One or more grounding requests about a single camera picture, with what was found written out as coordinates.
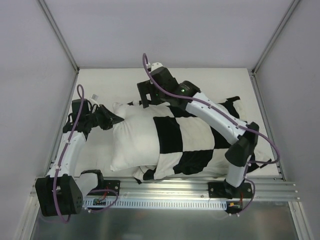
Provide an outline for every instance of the metal frame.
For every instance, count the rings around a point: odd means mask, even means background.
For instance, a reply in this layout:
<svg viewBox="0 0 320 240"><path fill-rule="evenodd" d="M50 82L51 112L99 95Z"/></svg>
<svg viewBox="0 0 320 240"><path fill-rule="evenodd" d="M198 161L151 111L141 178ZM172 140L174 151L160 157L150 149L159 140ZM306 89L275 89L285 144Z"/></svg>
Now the metal frame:
<svg viewBox="0 0 320 240"><path fill-rule="evenodd" d="M281 19L281 22L277 26L275 32L273 33L270 41L265 47L262 55L260 56L257 64L252 72L249 72L252 87L258 102L258 106L262 115L262 119L267 131L268 136L273 140L273 133L269 125L265 105L263 98L261 96L259 86L256 80L256 73L268 55L269 51L272 49L279 35L283 31L285 25L292 16L294 10L298 6L301 0L293 0L286 12L286 14ZM63 37L61 31L50 11L45 0L37 0L41 10L44 13L45 18L49 22L53 32L55 33L61 47L63 48L65 54L67 55L72 67L75 70L75 77L73 79L73 84L71 91L68 96L68 100L64 106L64 114L60 121L60 128L56 133L55 144L52 146L49 161L47 164L47 170L49 169L52 161L55 160L59 144L61 141L61 128L66 121L69 107L71 104L74 89L76 87L76 82L79 74L79 67ZM254 201L273 201L273 202L288 202L291 210L292 218L295 224L295 228L299 239L312 240L314 239L306 217L302 204L300 202L300 193L297 190L296 184L294 182L289 182L285 180L284 171L281 165L278 166L279 176L276 177L259 177L251 178L256 184L256 194ZM210 178L210 177L196 177L196 178L165 178L163 180L156 180L152 183L137 184L136 181L129 177L116 178L121 181L121 192L120 198L126 199L126 202L148 202L158 200L188 200L188 201L224 201L225 199L220 198L209 198L208 185L210 181L223 181L221 178ZM37 219L39 211L39 202L33 186L33 189L28 198L25 210L22 214L19 226L15 233L14 239L17 240L28 240L32 235L32 230Z"/></svg>

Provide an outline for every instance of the fabric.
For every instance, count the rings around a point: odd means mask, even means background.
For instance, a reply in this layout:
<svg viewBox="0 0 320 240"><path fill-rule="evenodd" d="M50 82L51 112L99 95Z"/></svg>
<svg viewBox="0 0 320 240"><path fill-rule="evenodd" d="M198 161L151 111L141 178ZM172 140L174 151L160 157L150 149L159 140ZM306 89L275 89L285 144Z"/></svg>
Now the fabric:
<svg viewBox="0 0 320 240"><path fill-rule="evenodd" d="M113 130L114 146L111 170L137 167L133 176L139 183L174 174L192 175L202 171L215 177L225 176L229 162L226 139L199 117L167 103L142 108L139 102L115 103L114 113L124 118ZM246 120L238 96L219 106L235 118ZM258 152L252 158L270 158ZM252 172L263 165L253 164Z"/></svg>

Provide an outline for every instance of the gray wall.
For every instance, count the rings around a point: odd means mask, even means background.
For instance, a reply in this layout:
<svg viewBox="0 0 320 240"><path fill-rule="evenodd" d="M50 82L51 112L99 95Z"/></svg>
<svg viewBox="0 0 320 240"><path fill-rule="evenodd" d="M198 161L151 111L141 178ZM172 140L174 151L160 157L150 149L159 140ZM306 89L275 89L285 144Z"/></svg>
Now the gray wall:
<svg viewBox="0 0 320 240"><path fill-rule="evenodd" d="M35 0L0 1L0 232L13 239L74 70Z"/></svg>
<svg viewBox="0 0 320 240"><path fill-rule="evenodd" d="M320 239L320 1L303 0L258 71L258 85L288 180Z"/></svg>
<svg viewBox="0 0 320 240"><path fill-rule="evenodd" d="M80 67L249 68L292 0L46 0Z"/></svg>

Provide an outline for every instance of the checkered cloth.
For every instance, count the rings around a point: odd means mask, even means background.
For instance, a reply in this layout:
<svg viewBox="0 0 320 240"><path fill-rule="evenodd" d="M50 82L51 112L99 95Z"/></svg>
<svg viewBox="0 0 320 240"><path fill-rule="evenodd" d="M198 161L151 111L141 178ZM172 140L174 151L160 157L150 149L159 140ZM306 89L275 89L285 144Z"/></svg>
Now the checkered cloth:
<svg viewBox="0 0 320 240"><path fill-rule="evenodd" d="M235 118L244 120L243 109L239 111L240 103L236 96L219 104ZM231 145L202 119L178 107L166 106L157 112L153 121L158 136L159 158L157 165L139 166L133 175L139 183L181 173L192 175L206 168L214 169L209 172L215 172L215 177L225 176L229 163L224 155ZM253 164L248 172L264 166Z"/></svg>

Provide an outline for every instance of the white grille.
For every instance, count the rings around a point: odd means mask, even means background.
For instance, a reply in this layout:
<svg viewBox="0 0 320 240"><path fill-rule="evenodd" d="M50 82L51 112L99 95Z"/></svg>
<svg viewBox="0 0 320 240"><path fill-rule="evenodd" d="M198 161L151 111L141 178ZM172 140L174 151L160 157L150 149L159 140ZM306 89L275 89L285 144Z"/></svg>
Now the white grille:
<svg viewBox="0 0 320 240"><path fill-rule="evenodd" d="M86 197L83 200L83 207L103 208L110 205L114 198L101 201L105 205L94 205L94 199ZM195 210L226 210L225 201L214 200L163 200L163 199L118 199L112 208L127 209L195 209Z"/></svg>

